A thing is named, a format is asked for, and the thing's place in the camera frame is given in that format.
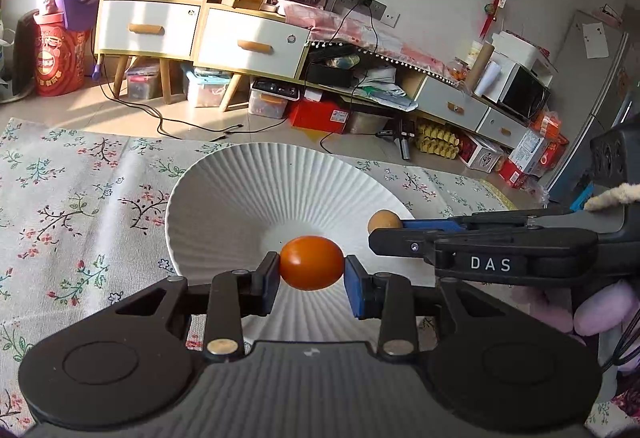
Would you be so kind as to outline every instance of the white plate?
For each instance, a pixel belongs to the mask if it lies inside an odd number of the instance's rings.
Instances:
[[[383,258],[369,249],[367,223],[388,209],[411,213],[389,190],[329,154],[286,144],[239,144],[196,162],[178,181],[166,210],[166,241],[190,284],[220,272],[254,270],[269,251],[299,236],[318,235],[355,254],[365,269],[393,272],[432,286],[421,259]],[[379,321],[356,320],[342,280],[315,292],[284,281],[271,315],[242,320],[244,336],[279,341],[375,343]]]

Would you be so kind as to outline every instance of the drawer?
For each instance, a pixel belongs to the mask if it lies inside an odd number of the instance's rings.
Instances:
[[[199,12],[199,6],[190,4],[103,1],[98,50],[152,52],[189,59]]]
[[[308,36],[299,26],[210,8],[196,61],[293,79]]]
[[[518,145],[526,131],[527,128],[520,123],[498,110],[489,108],[482,122],[480,122],[476,133],[495,140],[499,144],[514,148]]]
[[[475,131],[489,106],[460,90],[427,77],[416,101],[418,109],[447,122]]]

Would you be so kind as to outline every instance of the cherry tomato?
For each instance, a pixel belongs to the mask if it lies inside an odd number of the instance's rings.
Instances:
[[[320,236],[302,236],[280,251],[280,276],[298,290],[321,290],[344,273],[344,256],[333,241]]]

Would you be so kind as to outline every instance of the gray refrigerator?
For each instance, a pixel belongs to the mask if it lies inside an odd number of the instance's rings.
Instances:
[[[589,58],[589,25],[604,28],[607,50]],[[551,201],[569,203],[578,182],[591,167],[589,142],[622,122],[638,86],[639,51],[627,33],[577,12],[556,59],[558,76],[551,82],[548,106],[562,121],[568,148],[556,168],[540,179]]]

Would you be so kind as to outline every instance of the screw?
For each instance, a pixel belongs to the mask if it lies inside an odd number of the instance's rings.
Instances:
[[[394,357],[402,357],[414,352],[414,345],[409,341],[394,340],[387,341],[382,345],[383,351],[387,355],[393,355]]]
[[[238,350],[238,343],[232,339],[215,339],[207,343],[207,351],[212,355],[231,355]]]

